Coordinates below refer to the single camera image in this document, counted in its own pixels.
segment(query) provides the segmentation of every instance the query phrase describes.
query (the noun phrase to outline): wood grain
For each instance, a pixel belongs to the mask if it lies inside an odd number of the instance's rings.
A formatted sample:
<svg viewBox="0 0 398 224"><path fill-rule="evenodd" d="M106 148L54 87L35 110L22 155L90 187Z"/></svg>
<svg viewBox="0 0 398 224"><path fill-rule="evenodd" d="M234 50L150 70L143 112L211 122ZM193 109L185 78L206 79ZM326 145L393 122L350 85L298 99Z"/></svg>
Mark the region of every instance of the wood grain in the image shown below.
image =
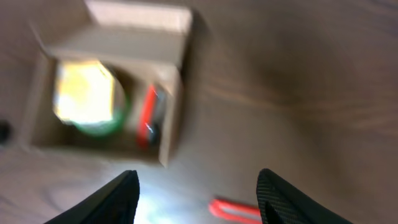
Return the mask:
<svg viewBox="0 0 398 224"><path fill-rule="evenodd" d="M161 2L197 12L170 168L11 144L0 155L1 223L43 223L126 169L151 206L142 223L222 223L207 202L255 205L265 167L352 222L398 222L397 1ZM39 49L27 18L60 5L0 2L0 116L17 133Z"/></svg>

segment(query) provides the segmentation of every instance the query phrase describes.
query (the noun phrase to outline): yellow object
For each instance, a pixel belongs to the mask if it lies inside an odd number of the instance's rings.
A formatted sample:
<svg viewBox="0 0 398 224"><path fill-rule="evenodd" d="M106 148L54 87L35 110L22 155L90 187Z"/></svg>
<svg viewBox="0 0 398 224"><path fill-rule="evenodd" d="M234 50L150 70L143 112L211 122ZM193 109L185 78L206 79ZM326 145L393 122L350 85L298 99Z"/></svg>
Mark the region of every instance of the yellow object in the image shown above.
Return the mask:
<svg viewBox="0 0 398 224"><path fill-rule="evenodd" d="M54 113L64 123L96 124L113 118L114 77L97 60L60 62Z"/></svg>

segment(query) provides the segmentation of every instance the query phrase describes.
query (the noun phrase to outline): black object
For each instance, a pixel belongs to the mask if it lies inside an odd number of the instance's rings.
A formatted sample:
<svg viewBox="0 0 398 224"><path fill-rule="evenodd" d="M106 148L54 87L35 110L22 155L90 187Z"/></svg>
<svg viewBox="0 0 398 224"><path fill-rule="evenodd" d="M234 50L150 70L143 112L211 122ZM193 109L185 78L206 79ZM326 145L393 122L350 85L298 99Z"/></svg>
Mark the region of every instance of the black object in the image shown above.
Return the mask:
<svg viewBox="0 0 398 224"><path fill-rule="evenodd" d="M257 180L257 201L263 223L351 223L316 203L269 169L260 171Z"/></svg>
<svg viewBox="0 0 398 224"><path fill-rule="evenodd" d="M6 120L0 120L0 145L7 143L11 135L11 126Z"/></svg>
<svg viewBox="0 0 398 224"><path fill-rule="evenodd" d="M139 198L136 171L124 171L78 205L46 224L132 224Z"/></svg>
<svg viewBox="0 0 398 224"><path fill-rule="evenodd" d="M160 143L161 129L163 120L166 113L166 92L162 87L155 86L155 106L152 113L151 121L148 128L148 142L150 145L155 146Z"/></svg>
<svg viewBox="0 0 398 224"><path fill-rule="evenodd" d="M125 171L46 224L131 224L139 199L136 171ZM263 223L349 224L269 169L260 171L257 200Z"/></svg>

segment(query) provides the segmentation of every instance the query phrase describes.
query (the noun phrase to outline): red scissors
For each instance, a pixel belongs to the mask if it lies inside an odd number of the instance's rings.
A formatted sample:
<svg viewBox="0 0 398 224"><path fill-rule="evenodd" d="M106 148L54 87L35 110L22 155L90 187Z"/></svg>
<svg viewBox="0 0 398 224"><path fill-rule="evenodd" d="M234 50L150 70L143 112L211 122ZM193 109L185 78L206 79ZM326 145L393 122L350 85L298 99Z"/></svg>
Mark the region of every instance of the red scissors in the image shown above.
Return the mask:
<svg viewBox="0 0 398 224"><path fill-rule="evenodd" d="M262 224L261 214L258 208L214 199L209 204L209 211L216 217L229 221L246 224Z"/></svg>
<svg viewBox="0 0 398 224"><path fill-rule="evenodd" d="M159 140L165 103L165 91L159 86L150 85L144 100L137 132L137 143L142 149L146 149Z"/></svg>

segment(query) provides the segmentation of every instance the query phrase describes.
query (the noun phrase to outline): cardboard box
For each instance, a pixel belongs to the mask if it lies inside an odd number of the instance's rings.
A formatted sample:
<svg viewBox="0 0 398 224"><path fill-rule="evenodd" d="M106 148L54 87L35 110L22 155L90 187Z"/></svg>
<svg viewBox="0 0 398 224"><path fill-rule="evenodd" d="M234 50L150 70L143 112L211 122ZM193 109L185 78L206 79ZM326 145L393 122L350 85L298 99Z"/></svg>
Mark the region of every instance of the cardboard box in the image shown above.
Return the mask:
<svg viewBox="0 0 398 224"><path fill-rule="evenodd" d="M179 69L192 23L184 7L116 1L65 1L32 20L42 47L30 94L21 144L27 150L74 152L105 159L156 162L166 166L174 147L182 96ZM128 74L119 80L129 91L131 113L120 132L92 138L67 126L52 111L58 60L98 59ZM136 145L137 120L146 88L156 83L167 92L160 145Z"/></svg>

